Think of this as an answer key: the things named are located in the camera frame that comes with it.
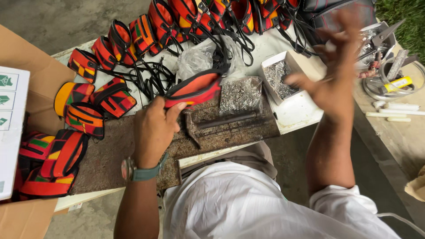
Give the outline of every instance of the watch strap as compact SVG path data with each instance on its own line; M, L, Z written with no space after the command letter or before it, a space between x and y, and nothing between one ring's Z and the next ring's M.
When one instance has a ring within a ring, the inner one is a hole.
M165 161L168 158L168 152L166 152L161 160L159 161L158 165L154 168L138 168L133 171L133 181L146 181L149 180L156 175L158 175L159 171L163 168Z

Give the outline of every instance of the hammer head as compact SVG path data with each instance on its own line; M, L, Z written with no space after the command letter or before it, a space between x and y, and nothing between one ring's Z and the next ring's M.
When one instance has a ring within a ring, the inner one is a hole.
M192 121L193 112L194 112L194 109L192 108L186 108L182 111L182 113L185 115L185 118L186 118L187 134L193 139L193 141L195 141L198 149L201 149L201 144L199 143L198 138L196 138L195 134L193 133L196 130L196 125Z

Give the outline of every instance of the watch face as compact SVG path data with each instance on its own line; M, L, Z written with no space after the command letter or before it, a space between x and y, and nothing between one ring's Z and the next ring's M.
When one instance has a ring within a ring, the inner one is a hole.
M121 175L122 178L127 180L128 179L128 165L127 165L127 160L123 160L121 163Z

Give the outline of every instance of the grass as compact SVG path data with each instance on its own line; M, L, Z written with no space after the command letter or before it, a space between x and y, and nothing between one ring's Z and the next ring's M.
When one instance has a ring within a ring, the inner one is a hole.
M395 32L397 41L425 64L425 0L378 0L376 8L376 17L389 26L406 18Z

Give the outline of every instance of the hand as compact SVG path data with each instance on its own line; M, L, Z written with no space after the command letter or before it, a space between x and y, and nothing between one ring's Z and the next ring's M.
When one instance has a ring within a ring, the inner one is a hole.
M354 102L351 95L353 79L356 78L354 64L360 46L359 24L353 12L338 11L337 23L344 32L337 33L329 29L318 29L323 39L329 39L336 45L336 51L326 51L324 45L315 46L315 51L327 58L327 74L323 80L312 82L304 74L291 74L285 83L307 91L316 105L332 122L353 119Z
M136 112L134 118L134 162L138 168L154 168L180 131L177 117L186 107L182 102L164 110L164 98L157 96L147 109Z

